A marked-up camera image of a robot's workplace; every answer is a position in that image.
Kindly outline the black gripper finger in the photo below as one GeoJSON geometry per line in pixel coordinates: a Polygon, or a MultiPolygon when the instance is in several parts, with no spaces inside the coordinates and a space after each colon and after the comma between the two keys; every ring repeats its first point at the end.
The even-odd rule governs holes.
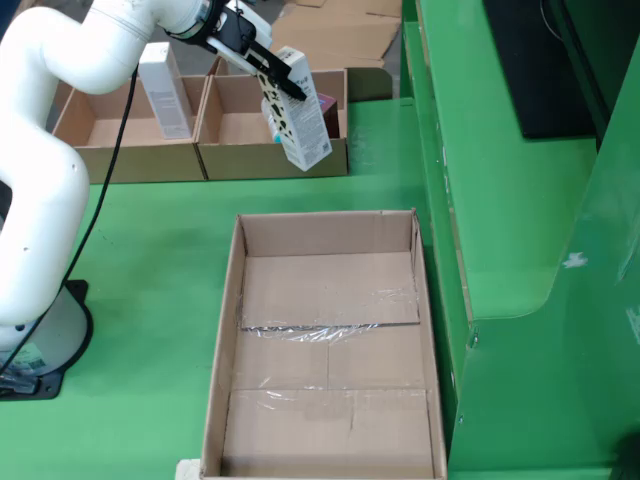
{"type": "Polygon", "coordinates": [[[234,64],[244,72],[258,76],[263,74],[273,86],[279,87],[296,100],[305,100],[307,95],[289,79],[292,68],[277,58],[255,39],[241,37],[230,45],[216,37],[209,38],[209,46],[227,62],[234,64]]]}

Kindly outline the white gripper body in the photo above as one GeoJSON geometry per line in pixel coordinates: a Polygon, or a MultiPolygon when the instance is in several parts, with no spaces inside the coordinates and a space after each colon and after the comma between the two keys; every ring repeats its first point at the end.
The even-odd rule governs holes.
{"type": "Polygon", "coordinates": [[[206,1],[197,45],[213,53],[246,56],[257,45],[272,44],[271,25],[242,1],[206,1]]]}

